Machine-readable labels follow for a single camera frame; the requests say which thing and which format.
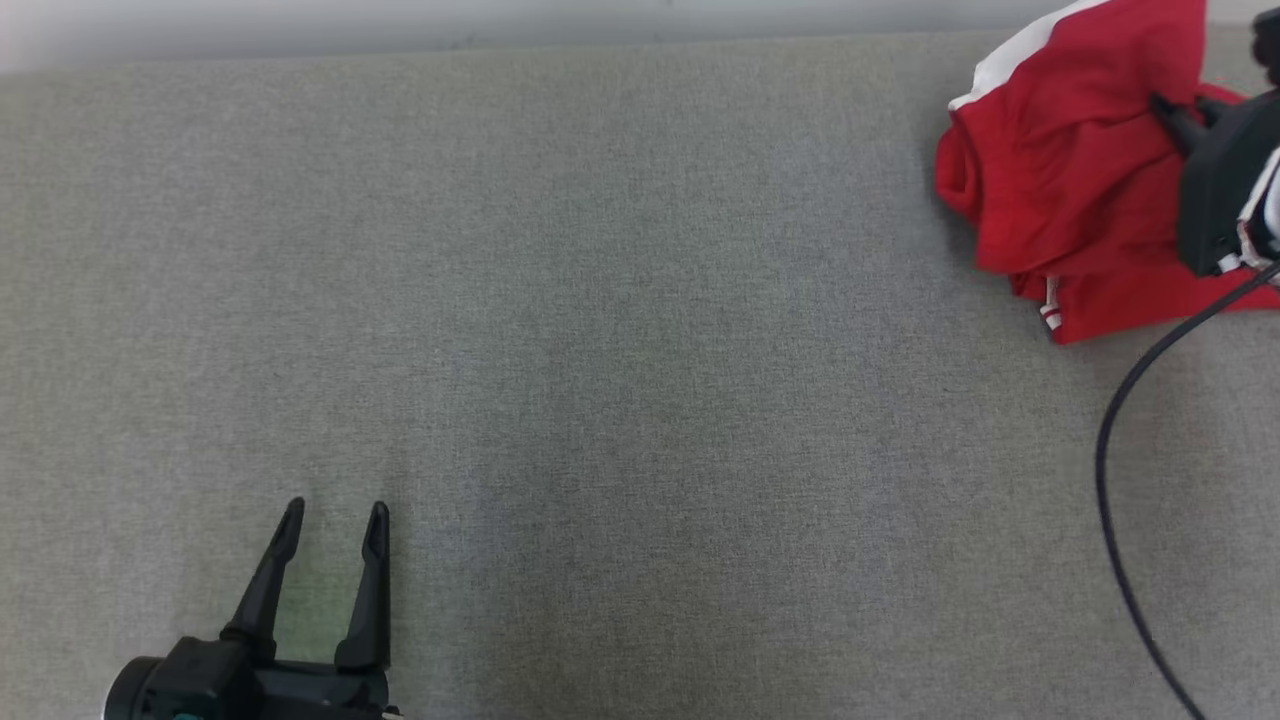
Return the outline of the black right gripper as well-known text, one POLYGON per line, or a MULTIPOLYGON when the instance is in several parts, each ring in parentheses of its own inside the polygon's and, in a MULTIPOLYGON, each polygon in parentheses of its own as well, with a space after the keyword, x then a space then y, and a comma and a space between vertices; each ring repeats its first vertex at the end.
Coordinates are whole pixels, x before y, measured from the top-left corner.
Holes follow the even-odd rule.
POLYGON ((1220 263, 1240 252, 1238 223, 1265 168, 1277 151, 1277 91, 1244 102, 1198 96, 1197 111, 1161 94, 1151 111, 1179 152, 1190 152, 1179 188, 1178 250, 1196 275, 1220 274, 1220 263))

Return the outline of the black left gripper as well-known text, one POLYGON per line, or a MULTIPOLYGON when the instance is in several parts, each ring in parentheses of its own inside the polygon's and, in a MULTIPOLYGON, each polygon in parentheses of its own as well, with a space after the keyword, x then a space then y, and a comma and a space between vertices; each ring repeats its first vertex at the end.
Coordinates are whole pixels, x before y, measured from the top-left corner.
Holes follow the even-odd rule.
POLYGON ((335 664, 274 661, 274 628, 285 569, 294 557, 305 500, 285 506, 220 641, 250 648, 246 661, 261 691, 247 719, 399 719, 390 701, 390 512, 376 501, 361 544, 361 571, 349 626, 335 664))

